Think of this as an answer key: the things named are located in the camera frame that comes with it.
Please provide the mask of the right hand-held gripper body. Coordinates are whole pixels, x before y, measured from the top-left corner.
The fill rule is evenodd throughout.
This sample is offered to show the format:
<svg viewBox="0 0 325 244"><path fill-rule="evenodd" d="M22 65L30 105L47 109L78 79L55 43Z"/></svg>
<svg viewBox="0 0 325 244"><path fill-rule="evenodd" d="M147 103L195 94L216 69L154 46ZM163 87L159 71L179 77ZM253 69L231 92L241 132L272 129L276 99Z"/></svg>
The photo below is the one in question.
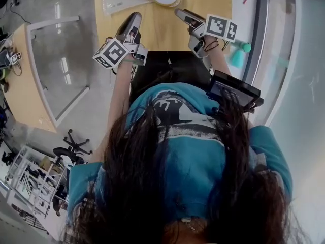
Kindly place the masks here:
<svg viewBox="0 0 325 244"><path fill-rule="evenodd" d="M208 14L205 23L197 24L196 29L188 28L190 39L188 46L197 58L208 56L204 36L212 36L224 42L222 51L236 38L238 25L233 21L216 15Z"/></svg>

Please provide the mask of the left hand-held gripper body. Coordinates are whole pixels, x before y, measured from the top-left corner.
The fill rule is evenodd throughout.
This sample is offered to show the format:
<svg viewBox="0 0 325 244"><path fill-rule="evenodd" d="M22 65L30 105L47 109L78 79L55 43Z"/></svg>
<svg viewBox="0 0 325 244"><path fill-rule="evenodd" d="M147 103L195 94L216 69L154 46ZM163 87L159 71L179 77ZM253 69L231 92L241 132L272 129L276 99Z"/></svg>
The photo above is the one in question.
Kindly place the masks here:
<svg viewBox="0 0 325 244"><path fill-rule="evenodd" d="M146 64L148 49L140 43L141 35L137 27L125 31L120 37L107 38L106 42L92 57L106 69L117 67L127 55L132 57L131 62L136 65Z"/></svg>

